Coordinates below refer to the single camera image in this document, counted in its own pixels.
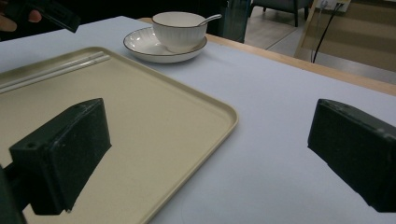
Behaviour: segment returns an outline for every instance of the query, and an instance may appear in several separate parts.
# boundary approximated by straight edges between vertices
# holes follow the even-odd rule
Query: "saucer rim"
[[[125,36],[124,39],[123,39],[123,45],[125,46],[125,48],[127,48],[128,50],[130,50],[131,52],[133,52],[133,53],[135,53],[135,54],[142,55],[142,56],[149,56],[149,57],[153,57],[153,58],[162,58],[162,57],[166,58],[166,57],[177,57],[177,56],[181,56],[181,57],[182,57],[182,56],[188,56],[188,57],[186,57],[186,58],[181,58],[181,59],[175,60],[175,62],[182,62],[182,61],[186,61],[186,60],[188,60],[188,59],[190,59],[190,58],[193,58],[193,57],[197,56],[197,55],[199,54],[199,52],[197,52],[197,51],[201,51],[201,50],[206,46],[206,44],[207,44],[207,38],[206,38],[206,36],[205,36],[204,39],[203,39],[203,41],[198,45],[198,47],[195,47],[195,48],[193,48],[193,49],[191,49],[191,50],[189,50],[189,51],[181,52],[181,53],[174,53],[174,52],[169,51],[171,54],[152,54],[152,53],[146,53],[146,52],[142,52],[142,51],[138,51],[138,50],[129,48],[129,47],[127,46],[127,44],[126,44],[126,43],[128,42],[128,39],[127,39],[127,38],[128,38],[130,35],[136,34],[136,33],[140,33],[140,32],[142,32],[143,30],[151,30],[152,33],[154,33],[154,30],[153,30],[152,27],[146,27],[146,28],[138,29],[138,30],[135,30],[135,31],[129,33],[129,34],[128,34],[127,36]]]

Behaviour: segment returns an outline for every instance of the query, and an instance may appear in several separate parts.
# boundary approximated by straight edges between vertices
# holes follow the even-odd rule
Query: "hand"
[[[12,32],[17,29],[17,23],[4,16],[4,8],[7,1],[0,0],[0,31]],[[41,21],[41,14],[37,10],[32,10],[29,14],[30,22]]]

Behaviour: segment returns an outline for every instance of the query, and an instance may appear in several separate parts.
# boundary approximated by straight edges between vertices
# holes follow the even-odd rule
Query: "white bowl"
[[[188,52],[203,42],[207,29],[204,17],[179,11],[169,11],[152,17],[153,30],[157,39],[175,53]]]

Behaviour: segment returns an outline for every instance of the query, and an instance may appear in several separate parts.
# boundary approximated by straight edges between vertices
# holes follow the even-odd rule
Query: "plastic tray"
[[[0,74],[0,84],[103,51],[110,60],[0,94],[0,163],[9,147],[70,105],[103,98],[112,148],[71,214],[28,223],[146,223],[238,122],[232,107],[145,65],[88,48]]]

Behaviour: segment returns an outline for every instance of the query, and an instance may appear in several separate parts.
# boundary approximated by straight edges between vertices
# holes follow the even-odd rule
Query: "spoon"
[[[213,21],[213,20],[220,19],[220,18],[221,18],[221,14],[216,14],[216,15],[210,16],[210,17],[206,18],[204,21],[202,21],[201,23],[199,23],[198,26],[204,25],[205,23],[207,23],[209,21]]]

